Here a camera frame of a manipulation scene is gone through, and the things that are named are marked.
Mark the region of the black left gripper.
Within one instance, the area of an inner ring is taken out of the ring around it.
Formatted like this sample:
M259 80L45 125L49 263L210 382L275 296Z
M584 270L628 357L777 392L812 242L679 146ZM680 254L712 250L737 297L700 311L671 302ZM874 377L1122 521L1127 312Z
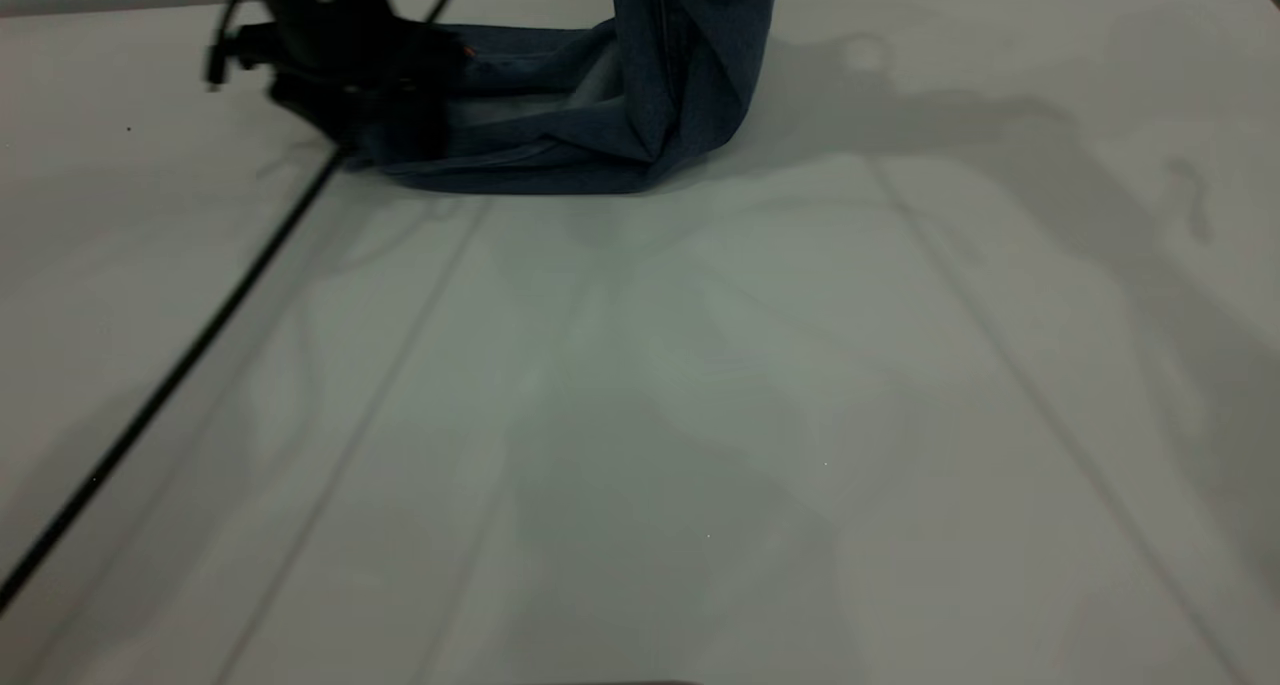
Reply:
M268 67L268 99L337 146L372 152L376 134L412 155L440 157L451 140L448 100L468 65L468 47L435 26L399 20L357 47L351 67L306 65L288 51L283 26L220 29L212 42L212 85L229 67Z

